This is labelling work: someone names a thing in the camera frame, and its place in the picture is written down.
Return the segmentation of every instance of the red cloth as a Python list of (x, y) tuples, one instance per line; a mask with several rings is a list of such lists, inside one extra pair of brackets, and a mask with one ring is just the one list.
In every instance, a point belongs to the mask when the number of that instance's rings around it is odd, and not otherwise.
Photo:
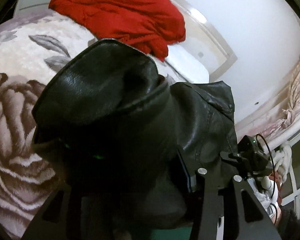
[(49, 8), (89, 29), (164, 60), (167, 45), (186, 38), (183, 15), (170, 0), (51, 0)]
[[(278, 202), (279, 205), (281, 205), (281, 203), (282, 203), (282, 197), (280, 197), (280, 190), (281, 190), (280, 184), (281, 184), (281, 178), (280, 178), (279, 174), (278, 174), (276, 171), (274, 172), (274, 177), (275, 177), (275, 183), (277, 184), (278, 191), (279, 191), (277, 202)], [(271, 173), (271, 175), (269, 176), (269, 178), (270, 178), (271, 180), (274, 180), (274, 179), (273, 179), (273, 172)]]

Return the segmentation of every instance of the white sheet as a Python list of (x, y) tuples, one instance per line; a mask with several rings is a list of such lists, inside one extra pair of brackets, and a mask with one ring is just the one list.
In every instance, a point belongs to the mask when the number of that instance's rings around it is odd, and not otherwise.
[(186, 80), (194, 84), (209, 83), (209, 72), (195, 57), (188, 53), (180, 44), (168, 46), (167, 61)]

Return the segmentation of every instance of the white wall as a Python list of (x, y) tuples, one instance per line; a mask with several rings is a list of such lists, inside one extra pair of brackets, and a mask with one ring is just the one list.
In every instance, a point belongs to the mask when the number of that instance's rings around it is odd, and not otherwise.
[(283, 78), (289, 79), (300, 56), (298, 21), (284, 0), (186, 1), (214, 25), (238, 57), (220, 80), (232, 88), (239, 122), (278, 90)]

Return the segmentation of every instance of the white knob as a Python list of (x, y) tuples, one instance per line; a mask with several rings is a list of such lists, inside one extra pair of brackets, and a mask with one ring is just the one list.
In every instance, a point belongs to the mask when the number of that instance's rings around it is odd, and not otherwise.
[(265, 190), (270, 190), (272, 188), (272, 183), (271, 183), (271, 179), (269, 179), (268, 176), (265, 176), (263, 178), (263, 180), (261, 181), (261, 186), (265, 189)]

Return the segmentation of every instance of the bed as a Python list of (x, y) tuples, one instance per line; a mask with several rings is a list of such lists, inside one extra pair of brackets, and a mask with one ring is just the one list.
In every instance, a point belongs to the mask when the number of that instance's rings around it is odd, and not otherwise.
[[(58, 184), (50, 164), (31, 149), (31, 110), (54, 75), (96, 41), (85, 27), (50, 9), (0, 25), (0, 223), (12, 239), (21, 238)], [(170, 85), (209, 82), (203, 65), (180, 45), (169, 49), (164, 62), (150, 57)], [(189, 75), (185, 66), (206, 75)]]

